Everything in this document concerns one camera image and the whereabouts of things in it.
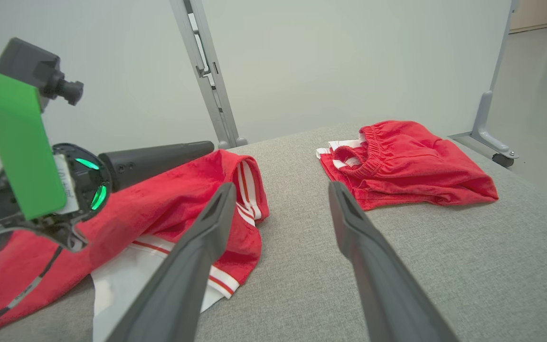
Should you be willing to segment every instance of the black cable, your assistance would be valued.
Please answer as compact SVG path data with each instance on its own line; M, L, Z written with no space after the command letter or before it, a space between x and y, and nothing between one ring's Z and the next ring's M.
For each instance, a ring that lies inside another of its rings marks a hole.
M7 305L6 307L0 310L0 317L2 317L11 308L15 307L18 303L20 303L20 301L22 301L22 299L24 299L24 297L26 297L31 291L33 291L33 288L35 288L37 284L39 284L41 279L50 270L50 267L52 267L52 264L54 264L54 261L58 258L58 256L60 255L62 251L63 251L63 247L58 246L58 248L54 252L54 255L52 256L50 261L47 263L46 268L44 268L44 270L41 273L39 273L39 275L24 290L22 290L22 292L18 296L16 296L11 301L11 303L9 303L9 305Z

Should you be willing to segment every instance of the gray floor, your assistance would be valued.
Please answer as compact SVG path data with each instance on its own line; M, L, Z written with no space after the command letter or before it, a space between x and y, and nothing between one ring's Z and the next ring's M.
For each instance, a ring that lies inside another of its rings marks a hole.
M511 171L547 195L547 28L508 37L488 127L520 155ZM458 141L495 153L471 138Z

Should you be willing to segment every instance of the black wheel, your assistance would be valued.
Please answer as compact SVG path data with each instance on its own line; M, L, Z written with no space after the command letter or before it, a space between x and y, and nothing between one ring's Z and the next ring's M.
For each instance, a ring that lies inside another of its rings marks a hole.
M510 167L514 164L514 160L512 158L508 158L501 153L493 154L493 158L491 159L493 162L496 162L503 167Z

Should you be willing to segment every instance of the gray fabric surface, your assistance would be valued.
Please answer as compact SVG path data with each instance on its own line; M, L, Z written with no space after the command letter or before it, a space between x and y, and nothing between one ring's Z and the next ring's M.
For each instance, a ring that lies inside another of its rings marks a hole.
M244 286L202 314L196 341L360 341L367 330L351 264L339 253L328 177L315 149L354 139L322 128L234 149L256 158L271 215L261 260ZM463 341L547 341L547 199L462 147L495 180L492 204L410 204L367 215ZM63 299L0 331L0 341L85 341L89 278Z

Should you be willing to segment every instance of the green light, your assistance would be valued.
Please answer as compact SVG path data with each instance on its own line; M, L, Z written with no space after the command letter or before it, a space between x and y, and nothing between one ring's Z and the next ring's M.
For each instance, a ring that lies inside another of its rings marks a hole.
M98 165L94 164L93 162L91 162L89 160L85 160L85 159L82 159L82 158L77 158L75 161L89 167L90 169L94 169L94 170L98 169Z
M96 210L100 204L103 203L106 197L107 187L104 185L99 186L98 190L96 190L96 193L94 194L94 198L92 199L92 210Z

